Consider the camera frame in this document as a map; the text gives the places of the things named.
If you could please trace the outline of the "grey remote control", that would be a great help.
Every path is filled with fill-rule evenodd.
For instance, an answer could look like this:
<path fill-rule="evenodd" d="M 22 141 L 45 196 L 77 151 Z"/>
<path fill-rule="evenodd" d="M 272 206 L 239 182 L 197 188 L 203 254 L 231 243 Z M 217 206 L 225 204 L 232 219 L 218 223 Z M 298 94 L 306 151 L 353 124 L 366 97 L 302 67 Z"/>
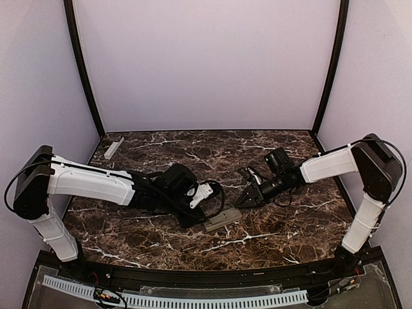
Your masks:
<path fill-rule="evenodd" d="M 220 229 L 228 224 L 234 223 L 235 221 L 238 221 L 242 218 L 242 213 L 236 209 L 236 208 L 231 208 L 222 211 L 215 217 L 209 218 L 203 226 L 205 227 L 205 230 L 210 232 L 214 231 L 217 229 Z"/>

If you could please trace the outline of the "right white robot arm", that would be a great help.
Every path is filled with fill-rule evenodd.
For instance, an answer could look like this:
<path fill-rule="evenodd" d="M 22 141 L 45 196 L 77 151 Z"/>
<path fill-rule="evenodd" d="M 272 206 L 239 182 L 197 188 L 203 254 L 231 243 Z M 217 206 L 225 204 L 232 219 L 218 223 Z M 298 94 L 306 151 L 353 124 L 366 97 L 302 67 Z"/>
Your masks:
<path fill-rule="evenodd" d="M 249 185 L 235 202 L 238 209 L 262 207 L 275 197 L 306 184 L 342 174 L 358 173 L 363 197 L 356 215 L 335 249 L 335 271 L 344 272 L 361 260 L 361 250 L 378 229 L 382 217 L 400 194 L 407 176 L 407 164 L 397 147 L 371 133 L 350 144 L 320 153 L 299 164 L 282 147 L 265 156 L 273 173 L 266 179 L 254 168 L 238 172 Z"/>

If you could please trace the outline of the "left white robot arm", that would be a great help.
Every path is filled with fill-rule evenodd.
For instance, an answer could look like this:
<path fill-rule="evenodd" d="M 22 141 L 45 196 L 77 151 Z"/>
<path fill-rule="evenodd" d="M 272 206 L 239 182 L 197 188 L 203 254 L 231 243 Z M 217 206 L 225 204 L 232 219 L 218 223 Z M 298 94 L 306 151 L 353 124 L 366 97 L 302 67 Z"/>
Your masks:
<path fill-rule="evenodd" d="M 48 145 L 38 148 L 13 183 L 16 188 L 10 209 L 33 225 L 63 263 L 77 260 L 81 249 L 52 207 L 51 195 L 80 196 L 165 212 L 177 216 L 183 226 L 193 226 L 205 221 L 200 203 L 214 193 L 210 183 L 199 183 L 182 164 L 151 174 L 113 171 L 55 156 Z"/>

